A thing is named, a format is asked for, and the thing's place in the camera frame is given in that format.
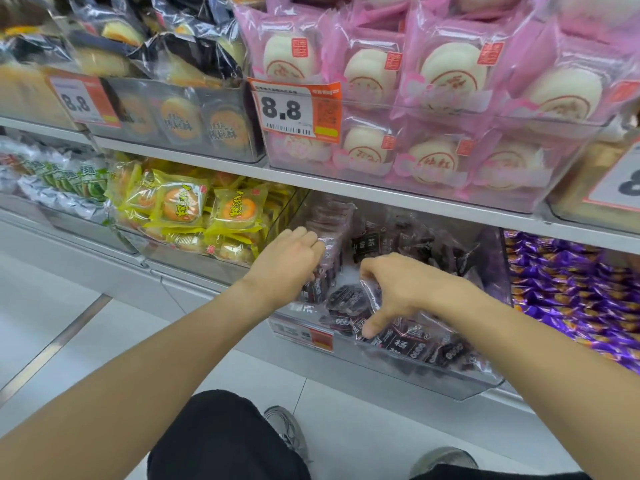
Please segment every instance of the price tag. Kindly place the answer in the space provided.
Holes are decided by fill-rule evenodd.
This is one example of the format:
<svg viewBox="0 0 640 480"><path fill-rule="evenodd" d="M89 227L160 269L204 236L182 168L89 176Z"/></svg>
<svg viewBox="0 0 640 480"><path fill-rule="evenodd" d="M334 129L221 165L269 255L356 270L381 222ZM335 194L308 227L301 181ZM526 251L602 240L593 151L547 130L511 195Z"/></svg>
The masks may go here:
<svg viewBox="0 0 640 480"><path fill-rule="evenodd" d="M120 122L97 77L50 77L62 105L76 123L120 128Z"/></svg>
<svg viewBox="0 0 640 480"><path fill-rule="evenodd" d="M331 333L278 318L269 318L269 326L276 335L280 335L285 339L327 352L333 352L333 334Z"/></svg>
<svg viewBox="0 0 640 480"><path fill-rule="evenodd" d="M611 167L584 201L640 212L640 140Z"/></svg>
<svg viewBox="0 0 640 480"><path fill-rule="evenodd" d="M260 125L266 131L340 142L340 83L295 85L249 79Z"/></svg>

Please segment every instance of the white shelf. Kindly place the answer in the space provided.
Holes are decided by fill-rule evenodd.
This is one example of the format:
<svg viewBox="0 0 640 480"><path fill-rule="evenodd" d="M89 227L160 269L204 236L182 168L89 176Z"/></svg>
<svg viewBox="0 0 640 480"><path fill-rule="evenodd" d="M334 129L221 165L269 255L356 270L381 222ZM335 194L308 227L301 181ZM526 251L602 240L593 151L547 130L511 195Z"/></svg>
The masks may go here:
<svg viewBox="0 0 640 480"><path fill-rule="evenodd" d="M188 165L211 168L229 173L238 173L247 177L263 178L281 184L295 185L311 190L329 192L351 198L394 205L405 209L419 210L439 216L453 217L465 221L521 230L558 239L601 246L615 251L640 254L640 237L596 226L581 225L556 218L546 203L533 215L518 214L507 210L491 209L460 202L430 198L367 185L316 177L303 173L271 168L266 159L247 164L222 160L192 153L182 153L165 148L156 148L142 144L127 143L110 138L94 137L102 148L137 153L147 157L160 158Z"/></svg>
<svg viewBox="0 0 640 480"><path fill-rule="evenodd" d="M7 128L14 128L22 131L29 131L31 133L37 133L44 136L66 139L68 141L75 141L76 143L92 144L89 135L80 131L64 130L62 128L55 128L53 126L41 125L38 123L30 123L28 121L3 118L2 116L0 116L0 126L6 126Z"/></svg>

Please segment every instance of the white label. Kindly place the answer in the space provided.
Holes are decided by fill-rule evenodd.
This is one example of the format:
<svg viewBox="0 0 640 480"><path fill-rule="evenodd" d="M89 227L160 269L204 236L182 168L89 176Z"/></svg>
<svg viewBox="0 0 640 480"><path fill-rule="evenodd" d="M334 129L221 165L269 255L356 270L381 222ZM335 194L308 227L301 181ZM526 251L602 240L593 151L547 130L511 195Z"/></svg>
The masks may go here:
<svg viewBox="0 0 640 480"><path fill-rule="evenodd" d="M613 165L585 201L640 212L640 141Z"/></svg>
<svg viewBox="0 0 640 480"><path fill-rule="evenodd" d="M279 131L315 138L311 91L300 86L254 82L253 96L260 124L267 131Z"/></svg>
<svg viewBox="0 0 640 480"><path fill-rule="evenodd" d="M331 333L277 318L269 318L269 325L274 333L286 339L333 352L333 335Z"/></svg>
<svg viewBox="0 0 640 480"><path fill-rule="evenodd" d="M61 77L51 77L49 80L74 121L104 124L105 121L95 107L84 82Z"/></svg>

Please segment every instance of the gray sneaker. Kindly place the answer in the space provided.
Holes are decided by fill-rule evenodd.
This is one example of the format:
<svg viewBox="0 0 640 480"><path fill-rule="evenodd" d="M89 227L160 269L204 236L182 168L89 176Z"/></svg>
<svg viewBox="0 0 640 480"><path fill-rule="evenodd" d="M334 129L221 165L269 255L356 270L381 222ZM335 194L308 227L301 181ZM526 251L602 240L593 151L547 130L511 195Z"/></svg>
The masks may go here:
<svg viewBox="0 0 640 480"><path fill-rule="evenodd" d="M307 442L293 414L282 406L272 406L264 412L263 416L289 449L298 453L300 458L309 464Z"/></svg>
<svg viewBox="0 0 640 480"><path fill-rule="evenodd" d="M455 465L457 467L478 469L476 460L474 460L469 453L458 448L445 446L428 452L423 455L420 460L416 461L415 465L411 468L409 478L415 478L418 475L429 473L436 468L436 465Z"/></svg>

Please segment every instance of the gray floor strip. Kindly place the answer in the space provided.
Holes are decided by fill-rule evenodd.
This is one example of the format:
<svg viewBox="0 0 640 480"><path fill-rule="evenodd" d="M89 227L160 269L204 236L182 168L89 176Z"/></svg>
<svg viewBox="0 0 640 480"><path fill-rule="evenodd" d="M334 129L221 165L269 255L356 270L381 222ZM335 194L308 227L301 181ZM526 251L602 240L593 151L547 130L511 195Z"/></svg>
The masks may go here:
<svg viewBox="0 0 640 480"><path fill-rule="evenodd" d="M103 309L108 302L111 301L111 297L105 294L100 295L91 305L89 305L84 312L79 314L73 322L69 323L68 327L60 332L59 336L51 341L49 345L43 348L43 350L36 355L29 362L23 370L18 372L13 379L0 389L0 408L11 399L21 387L23 387L29 379L34 377L36 373L44 367L44 365L50 361L55 354L57 354L62 347L67 345L68 341L73 339L76 334L83 329L83 327L89 323L89 321L96 316L101 309Z"/></svg>

